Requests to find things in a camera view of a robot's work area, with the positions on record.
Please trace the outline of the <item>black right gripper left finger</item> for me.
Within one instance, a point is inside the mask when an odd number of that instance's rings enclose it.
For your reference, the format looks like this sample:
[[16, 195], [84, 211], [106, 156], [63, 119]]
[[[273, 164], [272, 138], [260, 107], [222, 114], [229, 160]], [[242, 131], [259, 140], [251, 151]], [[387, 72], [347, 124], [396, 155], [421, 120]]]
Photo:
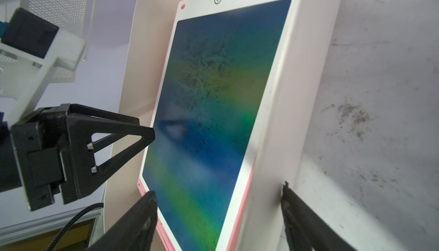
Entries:
[[158, 221], [157, 209], [155, 192], [147, 192], [89, 250], [149, 251]]

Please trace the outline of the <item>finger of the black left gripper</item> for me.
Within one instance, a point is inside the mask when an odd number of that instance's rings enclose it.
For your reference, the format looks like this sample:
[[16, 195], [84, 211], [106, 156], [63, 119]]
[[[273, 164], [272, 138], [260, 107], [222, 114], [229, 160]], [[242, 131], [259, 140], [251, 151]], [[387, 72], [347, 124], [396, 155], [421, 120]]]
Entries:
[[71, 104], [65, 117], [66, 145], [60, 150], [64, 204], [92, 195], [155, 139], [154, 129], [135, 117]]

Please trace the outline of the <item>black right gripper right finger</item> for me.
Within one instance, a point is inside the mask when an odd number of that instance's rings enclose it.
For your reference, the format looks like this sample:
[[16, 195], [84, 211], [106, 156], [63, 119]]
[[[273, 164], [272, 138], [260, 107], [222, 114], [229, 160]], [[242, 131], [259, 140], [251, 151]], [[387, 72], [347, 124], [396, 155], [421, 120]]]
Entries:
[[354, 250], [289, 188], [288, 182], [282, 186], [281, 210], [291, 251]]

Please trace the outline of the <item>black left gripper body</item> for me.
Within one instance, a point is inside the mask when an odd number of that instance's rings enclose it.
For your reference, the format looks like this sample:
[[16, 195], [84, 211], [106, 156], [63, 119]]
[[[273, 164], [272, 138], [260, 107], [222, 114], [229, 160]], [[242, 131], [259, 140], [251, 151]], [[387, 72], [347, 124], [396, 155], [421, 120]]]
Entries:
[[64, 182], [58, 133], [46, 131], [48, 108], [40, 108], [9, 126], [1, 113], [1, 192], [23, 187], [30, 211], [54, 204]]

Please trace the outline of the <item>beige storage tray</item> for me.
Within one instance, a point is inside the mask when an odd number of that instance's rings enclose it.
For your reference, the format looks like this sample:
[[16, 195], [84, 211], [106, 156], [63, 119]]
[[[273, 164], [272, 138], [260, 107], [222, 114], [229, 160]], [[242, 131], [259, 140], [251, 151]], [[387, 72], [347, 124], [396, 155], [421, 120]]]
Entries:
[[[152, 121], [180, 1], [136, 2], [119, 113], [139, 118], [143, 126]], [[141, 198], [137, 182], [143, 155], [139, 152], [107, 181], [103, 211], [106, 232]]]

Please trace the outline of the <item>pink white writing tablet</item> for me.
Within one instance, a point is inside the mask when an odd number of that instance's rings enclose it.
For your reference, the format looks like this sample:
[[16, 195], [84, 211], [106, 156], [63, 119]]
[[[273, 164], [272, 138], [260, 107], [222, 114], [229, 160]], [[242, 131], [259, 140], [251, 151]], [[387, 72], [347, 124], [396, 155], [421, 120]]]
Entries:
[[139, 188], [169, 251], [274, 251], [341, 0], [181, 0]]

